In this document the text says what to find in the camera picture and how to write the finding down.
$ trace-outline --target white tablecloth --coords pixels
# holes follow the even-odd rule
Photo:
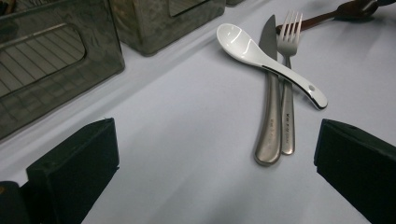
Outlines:
[[[265,73],[229,57],[216,39],[224,22],[259,41],[273,14],[280,24],[289,9],[310,18],[344,2],[246,0],[152,57],[122,44],[121,74],[0,142],[0,180],[23,185],[33,161],[86,124],[114,118],[120,169],[84,223],[368,222],[313,160],[323,119],[396,146],[396,4],[370,21],[326,21],[303,33],[292,68],[329,105],[317,111],[296,89],[296,152],[270,167],[253,160]]]

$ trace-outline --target knife blade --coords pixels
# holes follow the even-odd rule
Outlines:
[[[259,47],[268,56],[277,59],[276,19],[273,15],[262,29]],[[255,160],[260,165],[271,165],[280,156],[281,115],[279,80],[276,74],[267,72],[267,102],[260,139],[255,152]]]

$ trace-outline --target spoon bowl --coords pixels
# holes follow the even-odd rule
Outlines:
[[[266,55],[250,35],[238,26],[229,23],[220,25],[217,30],[217,37],[223,49],[236,60],[263,68],[286,78],[299,87],[317,109],[324,109],[327,106],[327,98],[319,88]]]

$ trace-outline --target knife handle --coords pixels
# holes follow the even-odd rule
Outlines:
[[[255,152],[255,160],[260,165],[271,165],[280,156],[281,117],[279,79],[268,72],[268,93],[264,123]]]
[[[291,69],[290,57],[285,57],[285,64]],[[294,132],[294,102],[293,86],[286,79],[283,81],[282,93],[282,153],[291,155],[295,149],[295,132]]]

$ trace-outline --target spoon handle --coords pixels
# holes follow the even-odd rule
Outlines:
[[[302,21],[302,23],[301,23],[301,30],[302,30],[302,31],[307,30],[307,29],[309,29],[309,28],[311,28],[311,27],[314,27],[314,26],[318,25],[319,23],[321,23],[321,22],[323,22],[323,21],[326,21],[326,20],[328,20],[328,19],[334,18],[334,17],[336,17],[337,15],[338,15],[338,12],[337,12],[337,11],[333,11],[333,12],[325,13],[325,14],[323,14],[323,15],[316,16],[316,17],[314,17],[314,18],[311,18],[311,19]],[[282,25],[278,25],[278,26],[276,27],[276,32],[277,32],[278,34],[280,33],[280,30],[282,29]]]
[[[306,78],[298,75],[285,65],[278,63],[277,61],[268,56],[265,60],[263,60],[261,67],[273,73],[276,73],[284,77],[288,81],[294,83],[309,97],[309,99],[312,101],[312,103],[314,103],[317,109],[326,108],[328,103],[326,96],[323,94],[323,92],[320,91],[319,88],[317,88]]]

